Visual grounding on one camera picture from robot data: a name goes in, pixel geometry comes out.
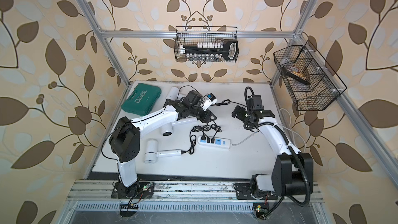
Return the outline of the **green plastic tool case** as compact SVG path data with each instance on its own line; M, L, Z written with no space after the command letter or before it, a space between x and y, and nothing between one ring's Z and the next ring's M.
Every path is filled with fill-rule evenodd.
M149 84L139 83L125 100L121 108L126 113L139 116L148 115L161 95L161 88Z

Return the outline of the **white blue power strip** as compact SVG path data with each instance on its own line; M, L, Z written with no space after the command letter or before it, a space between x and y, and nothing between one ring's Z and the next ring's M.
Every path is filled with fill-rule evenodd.
M231 141L229 139L224 139L224 138L217 138L217 137L209 138L203 136L199 139L199 145L211 148L229 150L231 147Z

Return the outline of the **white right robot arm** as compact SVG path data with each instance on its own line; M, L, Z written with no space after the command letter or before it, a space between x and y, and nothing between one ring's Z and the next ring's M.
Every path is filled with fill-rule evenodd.
M275 163L270 174L252 176L251 193L259 197L272 192L281 198L289 198L301 207L308 206L314 189L312 156L301 152L288 139L283 126L278 124L270 110L246 110L237 106L232 117L241 120L245 130L259 130L275 154Z

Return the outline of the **black white socket set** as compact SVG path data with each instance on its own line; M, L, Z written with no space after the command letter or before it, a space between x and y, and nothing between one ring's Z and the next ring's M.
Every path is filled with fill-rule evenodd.
M235 62L239 55L238 41L235 39L180 44L176 48L177 61L185 58L194 62Z

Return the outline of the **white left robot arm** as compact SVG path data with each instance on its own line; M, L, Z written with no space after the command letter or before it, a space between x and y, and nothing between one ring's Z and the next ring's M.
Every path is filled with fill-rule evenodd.
M202 123L209 123L213 113L208 109L217 102L213 94L206 96L186 96L180 100L167 100L165 106L146 116L128 119L122 117L109 135L108 143L115 154L118 168L117 191L126 198L133 198L140 192L135 158L140 152L141 138L148 133L188 117L195 117Z

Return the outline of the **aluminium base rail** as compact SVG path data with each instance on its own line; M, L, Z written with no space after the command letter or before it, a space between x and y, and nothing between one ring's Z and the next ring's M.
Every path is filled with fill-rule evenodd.
M255 197L246 184L234 181L142 181L150 188L134 198L123 197L112 180L80 180L74 183L67 200L77 210L188 213L254 213L259 206L272 207L279 197L268 193Z

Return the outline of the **black brush in basket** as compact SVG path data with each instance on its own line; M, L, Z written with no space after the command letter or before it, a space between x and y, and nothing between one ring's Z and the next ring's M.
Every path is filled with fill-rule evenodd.
M311 83L309 79L303 74L296 71L292 71L285 66L282 67L282 72L285 76L292 78L296 82L309 86Z

